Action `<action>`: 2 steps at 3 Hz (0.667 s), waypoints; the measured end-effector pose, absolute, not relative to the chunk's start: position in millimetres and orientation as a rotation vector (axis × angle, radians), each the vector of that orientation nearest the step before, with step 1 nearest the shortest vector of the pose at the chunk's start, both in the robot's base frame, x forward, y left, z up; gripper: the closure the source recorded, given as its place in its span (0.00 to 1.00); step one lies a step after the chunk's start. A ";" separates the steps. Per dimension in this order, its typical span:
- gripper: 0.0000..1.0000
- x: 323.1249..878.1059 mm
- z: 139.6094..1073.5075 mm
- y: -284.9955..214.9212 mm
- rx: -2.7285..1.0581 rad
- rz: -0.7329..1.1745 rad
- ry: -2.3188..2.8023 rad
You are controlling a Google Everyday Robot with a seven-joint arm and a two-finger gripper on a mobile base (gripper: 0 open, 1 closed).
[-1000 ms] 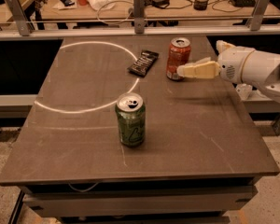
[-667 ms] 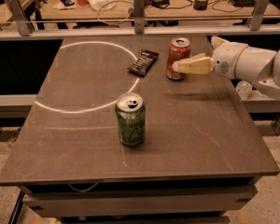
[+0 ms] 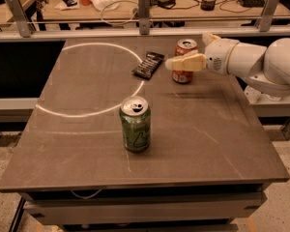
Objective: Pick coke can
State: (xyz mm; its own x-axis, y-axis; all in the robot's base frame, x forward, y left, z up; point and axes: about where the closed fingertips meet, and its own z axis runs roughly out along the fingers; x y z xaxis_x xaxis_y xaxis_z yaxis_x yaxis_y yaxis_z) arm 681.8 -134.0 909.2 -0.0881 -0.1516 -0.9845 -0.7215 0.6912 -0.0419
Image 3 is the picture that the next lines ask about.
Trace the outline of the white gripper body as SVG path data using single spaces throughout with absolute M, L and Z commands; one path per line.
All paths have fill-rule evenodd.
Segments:
M 227 75 L 228 60 L 238 40 L 220 39 L 209 43 L 205 47 L 207 69 L 212 73 Z

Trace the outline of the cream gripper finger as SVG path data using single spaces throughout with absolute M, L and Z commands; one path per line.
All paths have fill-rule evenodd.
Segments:
M 209 45 L 213 41 L 217 41 L 217 40 L 220 40 L 220 36 L 218 35 L 211 34 L 211 33 L 204 33 L 202 35 L 202 42 L 204 43 L 204 45 Z
M 182 58 L 184 59 L 184 65 L 178 63 L 179 56 L 167 59 L 165 61 L 166 68 L 171 71 L 185 68 L 189 72 L 200 72 L 206 68 L 207 57 L 197 50 L 183 55 Z

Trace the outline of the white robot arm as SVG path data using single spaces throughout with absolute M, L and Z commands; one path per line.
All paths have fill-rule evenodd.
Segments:
M 205 52 L 193 50 L 167 59 L 171 71 L 234 75 L 255 90 L 274 97 L 290 96 L 290 38 L 269 46 L 242 43 L 206 33 L 202 35 Z

